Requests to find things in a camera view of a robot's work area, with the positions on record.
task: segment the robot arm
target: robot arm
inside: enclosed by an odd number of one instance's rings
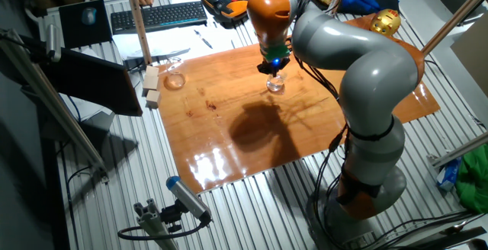
[[[298,5],[299,0],[249,0],[248,14],[265,61],[273,60],[268,56],[270,51],[284,45]],[[395,167],[405,136],[392,112],[419,84],[423,70],[399,44],[337,21],[313,3],[306,5],[298,18],[291,45],[298,59],[315,68],[346,71],[339,104],[351,135],[338,202],[357,220],[384,211],[406,186],[403,173]],[[281,62],[287,57],[285,53],[273,56]]]

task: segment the keyboard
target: keyboard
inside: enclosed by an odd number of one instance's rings
[[[201,2],[144,8],[141,12],[146,32],[207,23],[207,15]],[[131,11],[112,13],[110,18],[114,34],[137,33]]]

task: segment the white table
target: white table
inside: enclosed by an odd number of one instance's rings
[[[155,5],[171,2],[155,0]],[[128,0],[105,0],[105,5],[109,17],[112,12],[130,10]],[[208,17],[211,26],[211,15]],[[338,18],[344,21],[354,17],[339,14]],[[40,19],[41,38],[48,24],[61,27],[56,8]],[[236,24],[235,29],[226,31],[226,37],[229,39],[225,41],[231,40],[229,49],[257,43],[249,22]],[[407,21],[403,21],[396,37],[418,48],[423,46]],[[122,63],[113,43],[99,43],[91,48],[108,61]],[[136,75],[136,79],[141,79],[143,73]],[[407,220],[441,216],[462,209],[455,194],[441,195],[435,186],[436,173],[426,160],[429,154],[444,155],[483,132],[471,120],[462,105],[464,100],[457,97],[454,93],[457,90],[448,86],[447,80],[449,78],[437,67],[426,66],[423,81],[441,110],[404,124],[406,148],[397,165],[405,173],[408,185],[393,207],[372,219],[376,237]],[[141,84],[136,86],[139,97],[141,90]],[[154,242],[129,242],[117,237],[119,229],[137,225],[134,203],[144,204],[146,199],[154,198],[162,208],[172,205],[175,200],[165,188],[166,178],[178,174],[165,128],[158,110],[145,108],[143,98],[140,102],[143,116],[116,116],[104,144],[102,157],[109,169],[110,182],[102,184],[94,173],[93,179],[89,175],[80,175],[70,183],[69,189],[74,196],[74,222],[69,215],[66,187],[62,182],[72,249],[76,249],[75,237],[80,249],[157,249]],[[72,146],[63,150],[63,156],[64,159],[61,155],[58,158],[62,181],[65,181],[65,175],[70,176],[87,164]],[[201,198],[212,210],[214,222],[210,228],[176,239],[180,249],[317,248],[313,236],[319,233],[310,232],[305,206],[323,160],[324,155],[318,153],[202,193]],[[339,156],[333,155],[325,174],[327,184],[340,172],[340,163]],[[193,229],[195,224],[191,216],[184,216],[184,230]],[[319,241],[319,248],[324,248],[326,244],[321,242],[322,239]]]

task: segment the orange wooden table surface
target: orange wooden table surface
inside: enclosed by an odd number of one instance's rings
[[[267,90],[267,76],[256,68],[261,61],[257,44],[191,59],[180,66],[186,85],[161,90],[178,174],[195,192],[328,149],[343,127],[337,102],[293,57],[282,95]],[[344,72],[322,72],[339,89]],[[438,109],[420,84],[394,113],[405,123]]]

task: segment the wooden block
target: wooden block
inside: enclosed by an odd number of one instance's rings
[[[147,66],[146,67],[146,76],[158,76],[159,75],[159,68]]]
[[[159,91],[161,86],[157,76],[146,75],[143,82],[143,95],[147,95],[149,90]]]
[[[157,109],[161,101],[161,93],[159,91],[149,90],[146,96],[146,105],[152,109]]]

